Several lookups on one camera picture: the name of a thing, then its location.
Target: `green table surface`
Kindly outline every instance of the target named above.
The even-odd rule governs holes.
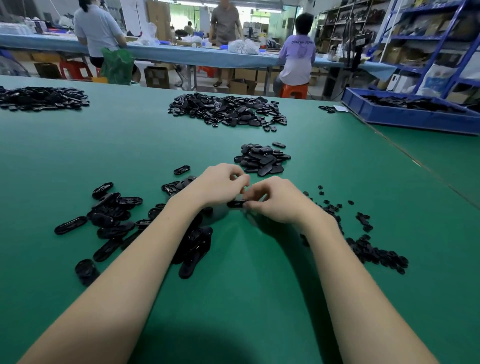
[[[379,132],[480,208],[480,138],[374,126]]]
[[[0,110],[3,363],[18,360],[84,291],[73,268],[104,241],[91,224],[63,236],[53,230],[90,210],[94,188],[113,181],[124,196],[142,197],[136,221],[166,201],[160,186],[177,180],[175,168],[188,164],[199,175],[233,162],[244,143],[274,141],[292,155],[282,177],[315,201],[343,204],[347,237],[364,233],[355,219],[361,211],[372,216],[372,244],[410,260],[404,276],[366,268],[438,359],[480,362],[480,212],[352,115],[278,99],[288,126],[276,134],[214,129],[167,114],[179,91],[6,76],[0,85],[73,86],[92,102],[81,112]],[[341,362],[312,254],[298,233],[241,211],[211,226],[212,249],[194,275],[181,280],[179,266],[169,270],[131,362]]]

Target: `man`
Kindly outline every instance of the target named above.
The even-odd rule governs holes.
[[[229,42],[237,39],[236,30],[243,39],[243,29],[240,24],[239,12],[235,6],[230,4],[229,0],[220,0],[220,5],[217,6],[212,13],[212,21],[210,26],[210,35],[214,33],[216,28],[216,45],[228,45]],[[228,71],[228,79],[231,79],[233,69]],[[222,84],[222,70],[217,70],[218,80],[213,84],[214,87],[219,87]]]
[[[185,26],[184,30],[190,35],[193,35],[192,22],[188,22],[188,25]]]

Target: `orange stool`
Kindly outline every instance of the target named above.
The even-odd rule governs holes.
[[[88,68],[88,66],[83,62],[78,62],[78,61],[61,61],[60,62],[60,73],[64,80],[67,79],[67,76],[65,76],[65,70],[68,71],[68,73],[70,74],[70,77],[73,80],[80,80],[80,81],[86,80],[87,78],[82,76],[82,69],[85,69],[87,71],[88,76],[90,78],[93,78],[90,68]]]
[[[214,78],[217,68],[200,66],[198,67],[198,70],[207,72],[208,78]]]
[[[291,96],[294,95],[296,99],[306,100],[307,93],[308,93],[308,84],[304,84],[300,86],[283,85],[282,92],[280,92],[280,97],[291,98]]]

